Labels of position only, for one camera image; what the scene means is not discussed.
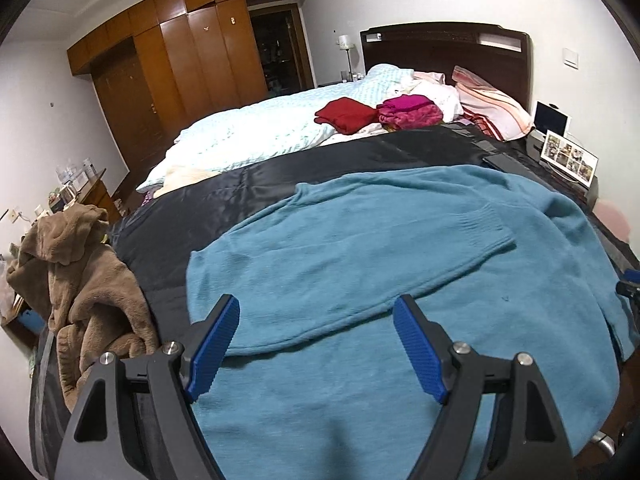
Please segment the black satin bed cover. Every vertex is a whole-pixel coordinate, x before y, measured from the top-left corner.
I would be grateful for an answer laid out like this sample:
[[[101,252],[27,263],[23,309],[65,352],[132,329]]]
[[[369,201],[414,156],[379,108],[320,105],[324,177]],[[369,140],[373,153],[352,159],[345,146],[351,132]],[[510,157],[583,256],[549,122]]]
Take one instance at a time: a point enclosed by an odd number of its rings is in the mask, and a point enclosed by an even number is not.
[[[178,339],[189,327],[186,265],[192,250],[202,249],[251,214],[294,193],[298,182],[320,183],[353,172],[428,166],[485,164],[506,154],[524,176],[574,200],[587,212],[582,192],[543,170],[518,144],[491,141],[477,128],[452,124],[398,131],[278,156],[179,188],[141,206],[108,233],[118,258],[136,276],[161,342]],[[593,212],[587,218],[612,259],[616,272],[639,271],[639,259]],[[36,471],[52,479],[70,419],[58,380],[55,336],[40,335],[29,440]]]

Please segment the white bed quilt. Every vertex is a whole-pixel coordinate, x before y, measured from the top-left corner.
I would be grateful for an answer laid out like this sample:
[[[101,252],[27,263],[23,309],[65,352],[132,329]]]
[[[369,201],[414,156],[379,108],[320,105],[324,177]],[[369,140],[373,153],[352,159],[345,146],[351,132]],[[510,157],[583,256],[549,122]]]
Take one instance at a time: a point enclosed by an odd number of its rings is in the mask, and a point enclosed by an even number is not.
[[[355,82],[277,96],[211,114],[183,129],[164,158],[137,186],[141,194],[178,183],[187,174],[219,174],[316,146],[334,136],[334,127],[314,121],[316,113],[339,98],[377,107],[403,93],[424,93],[453,122],[463,110],[457,90],[439,73],[378,64]]]

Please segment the brown wooden wardrobe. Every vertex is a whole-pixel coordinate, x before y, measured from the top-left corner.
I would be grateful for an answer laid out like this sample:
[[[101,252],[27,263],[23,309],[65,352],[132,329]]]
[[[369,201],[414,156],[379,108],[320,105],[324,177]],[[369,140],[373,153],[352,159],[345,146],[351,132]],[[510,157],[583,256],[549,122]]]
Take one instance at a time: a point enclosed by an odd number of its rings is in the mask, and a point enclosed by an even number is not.
[[[155,165],[194,122],[266,98],[248,10],[259,1],[143,0],[68,49],[130,171]]]

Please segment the white bedside lamp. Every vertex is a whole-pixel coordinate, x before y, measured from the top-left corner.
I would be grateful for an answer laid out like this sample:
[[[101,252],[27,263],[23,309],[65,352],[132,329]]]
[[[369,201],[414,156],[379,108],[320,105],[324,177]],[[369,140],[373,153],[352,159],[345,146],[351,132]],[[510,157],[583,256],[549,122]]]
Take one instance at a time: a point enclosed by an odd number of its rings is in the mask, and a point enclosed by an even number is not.
[[[352,65],[352,50],[354,50],[355,44],[349,35],[340,35],[336,40],[337,47],[346,56],[347,70],[342,75],[344,82],[354,80],[354,66]]]

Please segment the red folded garment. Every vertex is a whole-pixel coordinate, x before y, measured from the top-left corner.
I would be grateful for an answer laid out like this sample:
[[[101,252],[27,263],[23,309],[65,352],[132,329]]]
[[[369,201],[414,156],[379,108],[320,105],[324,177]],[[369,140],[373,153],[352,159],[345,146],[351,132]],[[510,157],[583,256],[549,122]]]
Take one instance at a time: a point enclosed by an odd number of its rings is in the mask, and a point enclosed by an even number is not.
[[[314,122],[330,125],[338,133],[350,136],[378,121],[378,111],[351,98],[330,101],[314,114]]]

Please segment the photo collage frame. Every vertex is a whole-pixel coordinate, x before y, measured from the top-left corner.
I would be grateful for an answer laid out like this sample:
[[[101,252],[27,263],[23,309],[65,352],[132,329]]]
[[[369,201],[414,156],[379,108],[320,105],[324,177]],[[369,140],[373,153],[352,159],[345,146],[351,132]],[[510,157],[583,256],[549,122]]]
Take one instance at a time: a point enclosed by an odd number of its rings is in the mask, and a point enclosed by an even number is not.
[[[565,136],[548,132],[544,138],[540,158],[566,174],[584,188],[590,188],[599,163],[595,154]]]

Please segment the small tablet screen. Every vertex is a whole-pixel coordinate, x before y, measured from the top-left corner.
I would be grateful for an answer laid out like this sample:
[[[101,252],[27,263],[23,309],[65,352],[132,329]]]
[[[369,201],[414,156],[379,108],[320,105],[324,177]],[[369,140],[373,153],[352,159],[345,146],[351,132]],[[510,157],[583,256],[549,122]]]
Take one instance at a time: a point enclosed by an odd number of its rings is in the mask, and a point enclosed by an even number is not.
[[[561,112],[559,107],[553,104],[537,102],[534,125],[541,133],[553,132],[558,136],[565,136],[570,126],[570,116]]]

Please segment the teal knitted sweater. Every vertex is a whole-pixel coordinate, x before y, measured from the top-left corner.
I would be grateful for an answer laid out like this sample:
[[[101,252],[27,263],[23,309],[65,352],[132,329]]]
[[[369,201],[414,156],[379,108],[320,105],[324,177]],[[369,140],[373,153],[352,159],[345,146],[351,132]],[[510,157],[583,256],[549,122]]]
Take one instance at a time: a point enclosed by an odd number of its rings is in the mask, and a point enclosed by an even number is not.
[[[529,353],[581,450],[638,347],[628,301],[566,196],[477,166],[348,174],[295,193],[194,252],[192,321],[220,296],[240,324],[194,405],[230,479],[403,479],[439,407],[392,307],[413,296],[485,356]]]

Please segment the dark doorway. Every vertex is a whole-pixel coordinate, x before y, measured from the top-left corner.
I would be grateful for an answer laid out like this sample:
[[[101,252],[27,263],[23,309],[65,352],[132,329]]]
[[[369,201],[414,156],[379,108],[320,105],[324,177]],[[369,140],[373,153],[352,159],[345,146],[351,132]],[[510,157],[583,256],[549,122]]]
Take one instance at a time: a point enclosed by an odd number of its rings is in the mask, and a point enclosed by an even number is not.
[[[314,88],[302,18],[295,3],[250,10],[268,96]]]

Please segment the white wall switch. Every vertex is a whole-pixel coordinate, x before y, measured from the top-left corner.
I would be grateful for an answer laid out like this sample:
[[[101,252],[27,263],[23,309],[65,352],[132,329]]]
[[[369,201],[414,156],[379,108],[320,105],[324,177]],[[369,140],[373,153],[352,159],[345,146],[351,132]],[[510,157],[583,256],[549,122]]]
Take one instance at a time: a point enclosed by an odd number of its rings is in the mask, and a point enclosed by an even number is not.
[[[564,65],[573,70],[578,70],[579,68],[579,54],[573,50],[564,48],[562,51],[562,61]]]

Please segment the pink striped pillow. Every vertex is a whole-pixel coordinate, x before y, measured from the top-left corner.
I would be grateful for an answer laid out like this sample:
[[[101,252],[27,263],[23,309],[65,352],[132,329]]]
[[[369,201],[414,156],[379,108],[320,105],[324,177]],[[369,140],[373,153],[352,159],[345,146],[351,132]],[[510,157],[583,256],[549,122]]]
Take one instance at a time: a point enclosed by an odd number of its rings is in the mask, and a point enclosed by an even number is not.
[[[510,142],[524,138],[533,130],[533,116],[518,101],[477,74],[456,65],[451,77],[463,116],[474,122],[485,136]]]

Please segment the floral patterned bedsheet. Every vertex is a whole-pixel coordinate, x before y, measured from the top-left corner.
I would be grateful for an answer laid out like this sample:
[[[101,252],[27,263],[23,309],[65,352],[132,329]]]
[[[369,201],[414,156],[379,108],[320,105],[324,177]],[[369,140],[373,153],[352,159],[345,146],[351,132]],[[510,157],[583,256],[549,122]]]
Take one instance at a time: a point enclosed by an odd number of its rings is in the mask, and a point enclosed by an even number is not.
[[[473,126],[480,133],[483,133],[484,136],[488,136],[488,138],[495,139],[500,142],[503,141],[503,137],[498,128],[488,117],[482,114],[464,113],[454,121],[465,127]]]

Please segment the wooden side desk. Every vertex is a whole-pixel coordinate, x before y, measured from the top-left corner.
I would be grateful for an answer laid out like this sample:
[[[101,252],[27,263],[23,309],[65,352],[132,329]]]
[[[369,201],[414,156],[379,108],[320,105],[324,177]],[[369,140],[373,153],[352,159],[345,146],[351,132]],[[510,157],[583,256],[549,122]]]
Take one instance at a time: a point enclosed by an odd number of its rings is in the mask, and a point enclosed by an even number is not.
[[[95,177],[91,177],[89,181],[73,196],[69,204],[65,204],[64,208],[73,204],[93,205],[104,209],[107,212],[109,224],[115,224],[122,218],[117,209],[113,197],[107,191],[103,182],[106,170],[102,169]]]

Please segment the dark wooden headboard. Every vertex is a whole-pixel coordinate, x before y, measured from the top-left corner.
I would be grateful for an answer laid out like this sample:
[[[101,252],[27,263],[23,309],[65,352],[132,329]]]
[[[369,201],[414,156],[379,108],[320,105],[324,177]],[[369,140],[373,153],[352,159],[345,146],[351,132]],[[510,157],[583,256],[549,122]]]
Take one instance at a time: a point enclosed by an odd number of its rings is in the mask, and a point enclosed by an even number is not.
[[[424,22],[372,27],[360,32],[360,42],[367,70],[387,63],[442,73],[451,82],[460,66],[529,108],[533,43],[525,32],[483,23]]]

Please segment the magenta folded garment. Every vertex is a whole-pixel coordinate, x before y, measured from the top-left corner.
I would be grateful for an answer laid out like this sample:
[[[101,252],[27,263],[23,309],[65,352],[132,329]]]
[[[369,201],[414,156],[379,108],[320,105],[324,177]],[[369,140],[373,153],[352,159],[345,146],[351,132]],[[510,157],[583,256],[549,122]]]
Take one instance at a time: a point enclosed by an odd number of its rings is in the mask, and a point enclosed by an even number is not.
[[[387,129],[410,130],[434,126],[442,122],[444,114],[426,96],[403,94],[385,100],[376,107],[378,122]]]

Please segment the brown fleece garment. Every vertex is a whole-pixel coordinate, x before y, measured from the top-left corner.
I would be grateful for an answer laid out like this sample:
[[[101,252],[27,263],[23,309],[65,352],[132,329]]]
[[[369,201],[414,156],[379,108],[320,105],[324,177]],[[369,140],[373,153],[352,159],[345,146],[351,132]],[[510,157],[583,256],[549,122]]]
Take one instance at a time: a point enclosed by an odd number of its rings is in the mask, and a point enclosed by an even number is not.
[[[105,352],[119,358],[158,349],[138,281],[106,241],[107,212],[76,204],[37,220],[6,271],[8,284],[55,336],[66,408],[75,407],[90,368]]]

